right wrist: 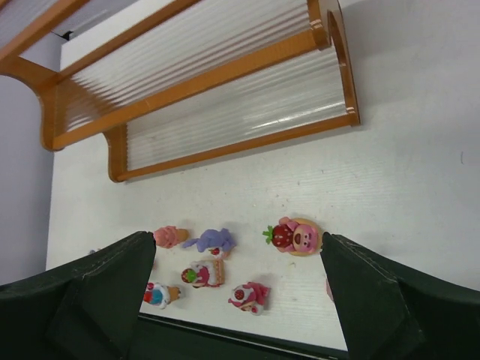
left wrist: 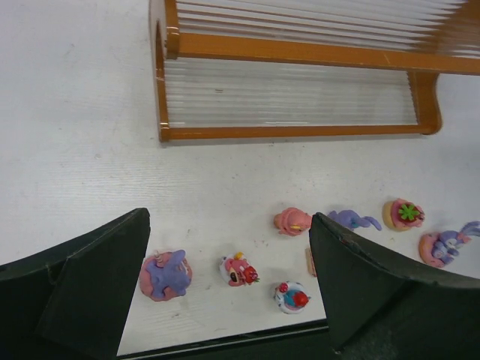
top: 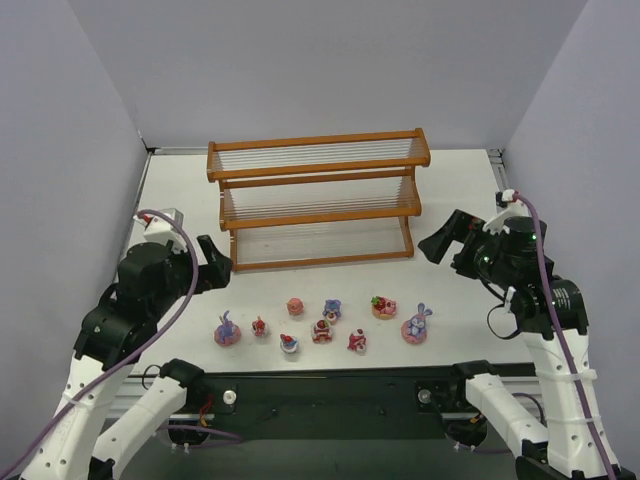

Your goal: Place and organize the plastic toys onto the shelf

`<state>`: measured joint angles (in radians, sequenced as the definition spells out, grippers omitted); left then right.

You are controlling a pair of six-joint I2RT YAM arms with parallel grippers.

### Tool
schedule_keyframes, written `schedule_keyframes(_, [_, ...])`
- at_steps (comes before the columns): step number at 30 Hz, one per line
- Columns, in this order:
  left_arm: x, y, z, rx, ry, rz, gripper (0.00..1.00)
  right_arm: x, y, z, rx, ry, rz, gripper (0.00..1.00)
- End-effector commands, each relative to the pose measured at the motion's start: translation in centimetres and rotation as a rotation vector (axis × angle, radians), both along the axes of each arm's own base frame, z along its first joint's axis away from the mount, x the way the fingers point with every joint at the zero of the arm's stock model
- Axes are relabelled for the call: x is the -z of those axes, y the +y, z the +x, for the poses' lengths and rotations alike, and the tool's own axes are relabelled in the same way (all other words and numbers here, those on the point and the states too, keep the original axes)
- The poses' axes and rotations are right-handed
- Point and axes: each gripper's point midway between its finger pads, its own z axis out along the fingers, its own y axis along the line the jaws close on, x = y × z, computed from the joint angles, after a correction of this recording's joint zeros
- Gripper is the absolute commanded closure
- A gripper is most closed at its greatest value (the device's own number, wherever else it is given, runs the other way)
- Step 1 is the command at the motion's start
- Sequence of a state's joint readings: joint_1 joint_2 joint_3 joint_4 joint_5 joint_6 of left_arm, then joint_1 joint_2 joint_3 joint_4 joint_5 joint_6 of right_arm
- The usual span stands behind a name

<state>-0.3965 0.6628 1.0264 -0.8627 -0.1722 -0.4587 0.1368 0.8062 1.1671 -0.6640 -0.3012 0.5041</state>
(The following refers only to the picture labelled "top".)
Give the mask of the strawberry bear tart toy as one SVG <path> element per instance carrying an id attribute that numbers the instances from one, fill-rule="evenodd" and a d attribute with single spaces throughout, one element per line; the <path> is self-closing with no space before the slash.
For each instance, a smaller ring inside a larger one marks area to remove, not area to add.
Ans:
<path id="1" fill-rule="evenodd" d="M 374 296 L 371 299 L 371 313 L 380 320 L 390 320 L 395 317 L 397 312 L 397 302 L 395 300 Z"/>

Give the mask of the purple bunny sitting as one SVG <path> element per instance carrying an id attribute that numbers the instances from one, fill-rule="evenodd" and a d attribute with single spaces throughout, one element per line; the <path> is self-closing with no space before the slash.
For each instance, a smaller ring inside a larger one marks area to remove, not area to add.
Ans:
<path id="1" fill-rule="evenodd" d="M 433 311 L 424 303 L 417 305 L 417 312 L 406 320 L 400 329 L 404 341 L 410 345 L 422 344 L 427 338 L 427 320 Z"/>

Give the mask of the purple bunny holding cake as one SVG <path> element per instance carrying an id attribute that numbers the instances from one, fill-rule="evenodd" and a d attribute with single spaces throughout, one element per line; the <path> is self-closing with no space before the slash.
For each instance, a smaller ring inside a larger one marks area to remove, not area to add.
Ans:
<path id="1" fill-rule="evenodd" d="M 327 299 L 324 304 L 323 318 L 331 325 L 335 325 L 341 318 L 341 301 L 338 299 Z"/>

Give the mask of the pink bear with cream hat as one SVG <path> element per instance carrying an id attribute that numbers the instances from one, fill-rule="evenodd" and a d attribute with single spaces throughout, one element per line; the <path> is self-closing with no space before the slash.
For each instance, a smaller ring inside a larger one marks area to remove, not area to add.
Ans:
<path id="1" fill-rule="evenodd" d="M 367 350 L 367 337 L 363 329 L 352 331 L 348 338 L 347 349 L 357 354 L 364 354 Z"/>

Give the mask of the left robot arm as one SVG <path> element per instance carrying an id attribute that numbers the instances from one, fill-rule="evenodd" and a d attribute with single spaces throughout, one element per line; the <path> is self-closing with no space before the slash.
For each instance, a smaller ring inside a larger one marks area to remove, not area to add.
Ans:
<path id="1" fill-rule="evenodd" d="M 83 319 L 73 347 L 63 396 L 34 446 L 24 479 L 114 479 L 146 440 L 185 405 L 202 369 L 167 363 L 158 382 L 109 429 L 111 404 L 142 352 L 180 315 L 195 295 L 226 287 L 233 262 L 200 235 L 180 241 L 175 231 L 160 242 L 147 236 L 129 248 L 97 306 Z"/>

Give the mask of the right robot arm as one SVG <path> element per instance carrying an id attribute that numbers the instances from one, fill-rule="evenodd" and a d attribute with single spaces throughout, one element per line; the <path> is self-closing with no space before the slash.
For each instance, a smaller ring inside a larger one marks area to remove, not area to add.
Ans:
<path id="1" fill-rule="evenodd" d="M 501 306 L 515 318 L 513 335 L 533 360 L 544 417 L 530 414 L 486 361 L 458 365 L 462 397 L 501 436 L 520 479 L 632 479 L 599 414 L 582 293 L 574 282 L 554 275 L 544 252 L 545 233 L 536 213 L 524 214 L 513 205 L 489 221 L 456 210 L 419 242 L 434 264 L 452 243 L 460 243 L 454 271 L 501 289 Z"/>

